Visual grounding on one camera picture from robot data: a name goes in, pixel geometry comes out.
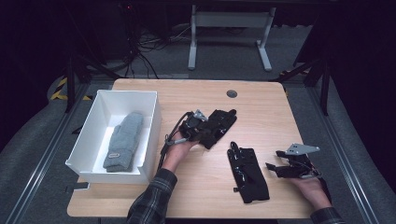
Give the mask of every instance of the flannel shirt sleeve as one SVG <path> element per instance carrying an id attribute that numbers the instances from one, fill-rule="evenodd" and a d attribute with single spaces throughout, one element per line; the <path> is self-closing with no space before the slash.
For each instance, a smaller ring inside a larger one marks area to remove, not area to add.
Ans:
<path id="1" fill-rule="evenodd" d="M 160 169 L 128 212 L 128 224 L 164 223 L 172 191 L 177 183 L 175 174 Z"/>
<path id="2" fill-rule="evenodd" d="M 333 207 L 322 208 L 311 215 L 315 224 L 345 224 L 338 212 Z"/>

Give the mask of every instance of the dark background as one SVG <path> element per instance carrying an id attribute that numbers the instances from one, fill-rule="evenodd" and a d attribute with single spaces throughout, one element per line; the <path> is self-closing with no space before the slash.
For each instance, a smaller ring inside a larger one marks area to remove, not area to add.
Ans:
<path id="1" fill-rule="evenodd" d="M 166 38 L 172 26 L 189 22 L 190 8 L 142 5 L 135 6 L 134 13 L 151 32 Z M 332 28 L 314 26 L 299 58 L 305 63 L 327 50 L 332 78 L 347 112 L 393 190 L 394 9 L 380 1 L 342 7 L 332 16 L 334 22 L 327 24 Z M 318 12 L 315 7 L 278 7 L 274 25 L 311 25 Z M 125 24 L 115 2 L 3 1 L 0 19 L 1 149 L 48 103 L 47 90 L 62 75 L 72 53 L 97 63 L 122 59 L 128 53 L 126 38 L 120 39 L 125 36 Z"/>

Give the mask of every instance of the gray carpet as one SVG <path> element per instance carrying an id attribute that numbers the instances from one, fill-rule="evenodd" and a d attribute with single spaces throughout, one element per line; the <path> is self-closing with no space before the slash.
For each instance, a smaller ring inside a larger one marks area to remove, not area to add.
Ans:
<path id="1" fill-rule="evenodd" d="M 282 70 L 292 68 L 294 59 L 309 30 L 310 27 L 282 27 L 271 30 L 266 47 L 273 66 L 273 71 L 269 73 L 264 72 L 259 52 L 254 44 L 257 36 L 260 36 L 262 32 L 254 29 L 246 29 L 240 35 L 230 34 L 219 29 L 202 31 L 198 36 L 197 61 L 194 71 L 187 69 L 190 46 L 187 39 L 181 39 L 163 49 L 154 49 L 144 55 L 161 78 L 266 81 L 277 77 Z M 147 75 L 153 77 L 152 71 L 148 71 L 140 59 L 135 59 L 131 67 L 136 78 L 147 78 Z M 121 70 L 119 73 L 124 75 L 125 70 Z M 133 77 L 133 74 L 129 71 L 127 76 Z M 346 176 L 336 158 L 334 144 L 323 125 L 322 115 L 315 110 L 318 97 L 312 99 L 311 89 L 304 87 L 301 82 L 302 78 L 303 76 L 294 77 L 284 83 L 284 87 L 289 93 L 290 107 L 304 143 L 321 148 L 320 152 L 311 155 L 311 159 L 324 173 L 332 194 L 333 205 L 341 216 L 347 223 L 365 223 Z M 49 95 L 53 93 L 59 79 L 54 80 L 53 83 L 49 89 Z M 105 76 L 94 76 L 84 94 L 94 96 L 97 90 L 110 89 L 111 83 L 112 81 Z M 314 92 L 318 91 L 319 86 L 314 88 Z M 67 186 L 73 185 L 77 181 L 78 176 L 67 168 L 64 162 L 70 155 L 78 137 L 72 132 L 83 124 L 91 105 L 92 101 L 81 101 L 78 104 L 64 130 L 59 148 L 56 148 L 56 153 L 53 158 L 50 158 L 48 170 L 46 170 L 39 188 L 34 192 L 32 201 L 27 204 L 26 210 L 21 214 L 21 223 L 98 222 L 97 218 L 75 218 L 66 214 L 71 193 L 65 192 L 65 190 Z M 6 222 L 36 165 L 40 162 L 41 156 L 45 154 L 51 137 L 62 121 L 65 107 L 65 101 L 49 101 L 49 105 L 32 117 L 0 154 L 0 170 L 2 171 L 0 175 L 0 223 Z M 347 158 L 375 212 L 377 223 L 396 223 L 396 214 L 394 213 L 396 196 L 368 156 L 332 83 L 328 107 L 329 117 L 325 119 L 332 123 L 342 146 L 346 149 Z M 104 217 L 101 221 L 102 223 L 124 223 L 125 219 Z M 253 223 L 253 221 L 244 221 L 243 223 Z M 278 223 L 311 223 L 311 221 L 308 219 L 282 219 Z"/>

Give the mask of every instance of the black object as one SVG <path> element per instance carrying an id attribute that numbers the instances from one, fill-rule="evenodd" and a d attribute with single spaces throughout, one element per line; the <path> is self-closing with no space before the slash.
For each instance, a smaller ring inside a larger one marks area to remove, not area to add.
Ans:
<path id="1" fill-rule="evenodd" d="M 306 153 L 319 151 L 318 147 L 308 147 L 300 144 L 292 144 L 287 151 L 277 151 L 280 158 L 288 159 L 289 166 L 275 166 L 265 163 L 268 170 L 276 172 L 277 177 L 283 178 L 309 178 L 321 177 L 321 173 L 308 159 Z"/>
<path id="2" fill-rule="evenodd" d="M 240 192 L 244 203 L 269 200 L 267 183 L 257 162 L 254 149 L 241 148 L 235 142 L 231 142 L 231 149 L 227 150 L 227 155 L 238 186 L 233 191 Z"/>
<path id="3" fill-rule="evenodd" d="M 161 150 L 160 163 L 158 169 L 163 166 L 168 148 L 174 144 L 190 141 L 199 141 L 199 144 L 205 148 L 210 149 L 215 145 L 224 134 L 230 130 L 236 122 L 236 110 L 232 109 L 229 112 L 223 110 L 215 110 L 209 118 L 197 109 L 195 112 L 186 112 L 175 125 L 172 132 L 165 136 L 165 144 Z M 172 140 L 175 133 L 178 131 L 183 136 L 182 139 Z"/>

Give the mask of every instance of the person's right hand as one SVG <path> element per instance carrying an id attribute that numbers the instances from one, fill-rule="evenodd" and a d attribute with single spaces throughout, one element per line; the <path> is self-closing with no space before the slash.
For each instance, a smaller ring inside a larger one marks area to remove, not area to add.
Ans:
<path id="1" fill-rule="evenodd" d="M 297 186 L 304 197 L 314 206 L 315 211 L 326 207 L 332 207 L 332 204 L 317 178 L 290 178 L 289 181 Z"/>

